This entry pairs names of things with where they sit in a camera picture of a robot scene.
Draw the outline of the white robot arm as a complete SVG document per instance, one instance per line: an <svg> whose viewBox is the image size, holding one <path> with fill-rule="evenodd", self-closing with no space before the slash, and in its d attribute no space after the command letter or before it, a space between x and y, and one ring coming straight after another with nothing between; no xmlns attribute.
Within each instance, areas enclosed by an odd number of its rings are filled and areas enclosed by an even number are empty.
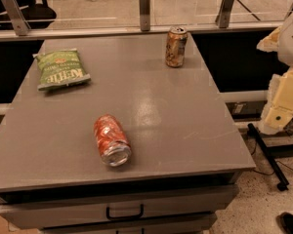
<svg viewBox="0 0 293 234"><path fill-rule="evenodd" d="M289 66L282 75L272 76L267 103L258 124L261 133L275 135L293 119L293 12L282 26L258 43L257 49L267 53L277 52L278 60Z"/></svg>

